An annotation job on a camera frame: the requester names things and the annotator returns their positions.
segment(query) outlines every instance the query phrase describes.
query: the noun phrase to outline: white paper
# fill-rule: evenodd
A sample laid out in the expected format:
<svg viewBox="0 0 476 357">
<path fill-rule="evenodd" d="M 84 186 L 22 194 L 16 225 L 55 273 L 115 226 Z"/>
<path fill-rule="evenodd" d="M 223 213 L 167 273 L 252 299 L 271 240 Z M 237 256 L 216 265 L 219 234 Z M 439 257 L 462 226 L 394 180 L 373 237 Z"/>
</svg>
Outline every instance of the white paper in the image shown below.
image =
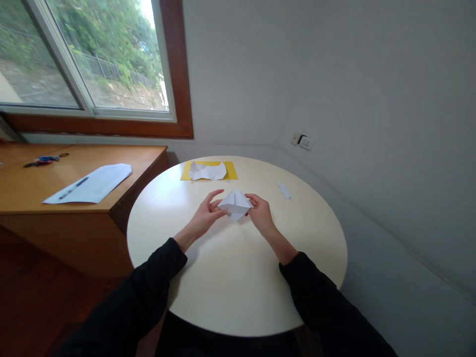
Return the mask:
<svg viewBox="0 0 476 357">
<path fill-rule="evenodd" d="M 193 161 L 190 165 L 190 170 L 188 171 L 188 175 L 192 180 L 196 179 L 222 179 L 227 174 L 227 168 L 225 164 L 222 162 L 218 166 L 207 166 L 195 163 Z"/>
<path fill-rule="evenodd" d="M 132 173 L 132 166 L 128 164 L 116 164 L 101 166 L 89 175 L 88 179 L 81 185 L 75 183 L 58 191 L 53 196 L 47 198 L 43 203 L 59 204 L 69 202 L 92 202 L 99 203 L 106 197 L 118 184 Z"/>
<path fill-rule="evenodd" d="M 285 199 L 290 199 L 292 198 L 291 194 L 289 193 L 288 189 L 284 185 L 284 183 L 279 182 L 278 183 L 279 189 L 281 190 L 281 193 L 283 194 Z"/>
<path fill-rule="evenodd" d="M 248 201 L 246 196 L 240 190 L 233 190 L 226 196 L 219 204 L 218 207 L 226 209 L 227 215 L 234 222 L 238 222 L 250 208 L 253 206 Z"/>
</svg>

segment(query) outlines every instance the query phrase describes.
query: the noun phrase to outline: pen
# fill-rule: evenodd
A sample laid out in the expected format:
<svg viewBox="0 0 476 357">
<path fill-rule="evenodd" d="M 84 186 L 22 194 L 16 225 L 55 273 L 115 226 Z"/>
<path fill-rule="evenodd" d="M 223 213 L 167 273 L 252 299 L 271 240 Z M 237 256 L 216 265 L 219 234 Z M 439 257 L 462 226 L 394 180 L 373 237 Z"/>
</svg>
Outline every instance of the pen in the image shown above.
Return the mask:
<svg viewBox="0 0 476 357">
<path fill-rule="evenodd" d="M 76 188 L 78 188 L 83 182 L 85 182 L 86 180 L 88 179 L 88 176 L 86 176 L 85 178 L 83 178 L 80 182 L 78 182 L 76 185 L 74 185 L 74 187 L 71 189 L 71 190 L 68 190 L 67 193 L 65 193 L 63 196 L 61 196 L 59 199 L 63 199 L 65 198 L 66 196 L 68 196 L 70 193 L 72 193 Z"/>
</svg>

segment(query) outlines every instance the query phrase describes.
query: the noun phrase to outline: power socket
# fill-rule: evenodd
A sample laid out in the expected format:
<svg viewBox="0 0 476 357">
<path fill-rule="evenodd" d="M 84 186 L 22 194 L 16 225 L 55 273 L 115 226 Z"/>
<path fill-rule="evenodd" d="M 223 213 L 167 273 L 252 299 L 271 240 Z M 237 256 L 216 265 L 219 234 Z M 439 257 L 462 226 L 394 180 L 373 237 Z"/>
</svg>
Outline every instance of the power socket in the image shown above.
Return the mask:
<svg viewBox="0 0 476 357">
<path fill-rule="evenodd" d="M 299 147 L 311 151 L 315 142 L 316 140 L 310 138 L 309 136 L 303 136 L 299 142 Z"/>
<path fill-rule="evenodd" d="M 301 139 L 302 134 L 298 133 L 297 131 L 294 132 L 293 139 L 291 140 L 291 144 L 296 146 L 299 144 L 299 139 Z"/>
</svg>

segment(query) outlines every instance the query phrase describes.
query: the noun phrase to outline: desk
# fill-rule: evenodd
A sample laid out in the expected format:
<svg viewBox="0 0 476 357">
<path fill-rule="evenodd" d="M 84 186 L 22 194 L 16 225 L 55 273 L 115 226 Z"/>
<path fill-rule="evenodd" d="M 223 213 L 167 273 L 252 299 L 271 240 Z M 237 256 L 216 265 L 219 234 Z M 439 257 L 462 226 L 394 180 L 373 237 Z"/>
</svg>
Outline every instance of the desk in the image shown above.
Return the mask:
<svg viewBox="0 0 476 357">
<path fill-rule="evenodd" d="M 39 156 L 61 153 L 69 156 L 50 165 L 23 167 Z M 125 239 L 128 216 L 142 189 L 169 167 L 166 146 L 6 144 L 0 145 L 0 162 L 3 230 L 89 276 L 131 272 Z M 42 203 L 98 167 L 118 163 L 132 165 L 132 174 L 100 203 Z M 4 243 L 12 243 L 12 237 Z"/>
<path fill-rule="evenodd" d="M 347 268 L 347 244 L 332 209 L 307 183 L 263 161 L 215 156 L 205 161 L 233 161 L 238 180 L 180 181 L 185 163 L 153 179 L 137 198 L 129 217 L 127 245 L 134 267 L 193 216 L 213 190 L 256 193 L 268 200 L 283 235 L 305 252 L 340 287 Z M 284 183 L 293 198 L 278 188 Z M 171 282 L 170 311 L 201 328 L 234 336 L 266 336 L 302 325 L 278 259 L 249 217 L 228 217 L 187 251 L 188 262 Z"/>
</svg>

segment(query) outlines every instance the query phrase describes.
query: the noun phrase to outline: black jacket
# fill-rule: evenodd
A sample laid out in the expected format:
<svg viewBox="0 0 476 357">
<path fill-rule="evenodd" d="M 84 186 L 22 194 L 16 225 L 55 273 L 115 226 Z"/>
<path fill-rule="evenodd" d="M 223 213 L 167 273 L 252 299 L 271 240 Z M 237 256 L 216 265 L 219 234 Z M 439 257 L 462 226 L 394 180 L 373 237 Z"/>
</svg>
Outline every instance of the black jacket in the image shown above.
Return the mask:
<svg viewBox="0 0 476 357">
<path fill-rule="evenodd" d="M 58 356 L 135 356 L 137 344 L 160 320 L 170 280 L 187 257 L 170 238 L 89 315 Z M 303 321 L 320 336 L 326 356 L 395 356 L 335 284 L 299 253 L 281 274 Z"/>
</svg>

